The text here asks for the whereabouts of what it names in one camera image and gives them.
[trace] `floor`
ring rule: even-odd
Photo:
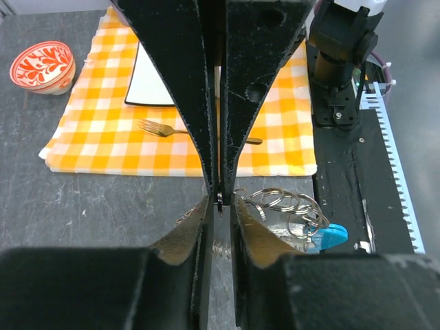
[[[388,0],[384,13],[376,51],[397,81],[388,115],[426,253],[440,260],[440,1]]]

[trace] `yellow checkered tablecloth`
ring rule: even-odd
[[[40,152],[52,171],[123,175],[202,176],[186,134],[156,137],[136,128],[146,118],[184,129],[175,107],[124,104],[138,39],[109,8],[53,138]],[[270,89],[250,132],[238,176],[316,172],[305,46],[298,48]]]

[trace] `red and white bowl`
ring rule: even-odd
[[[18,55],[9,75],[14,84],[28,91],[60,95],[72,86],[75,70],[74,56],[66,44],[45,41]]]

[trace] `gold fork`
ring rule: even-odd
[[[153,135],[160,136],[162,138],[167,138],[168,136],[176,133],[185,133],[188,134],[187,131],[182,131],[179,129],[174,129],[170,125],[160,124],[158,122],[152,122],[147,119],[141,119],[138,123],[138,129],[141,129],[145,132],[148,132]],[[262,139],[256,139],[254,137],[249,137],[246,140],[246,143],[248,144],[262,144]]]

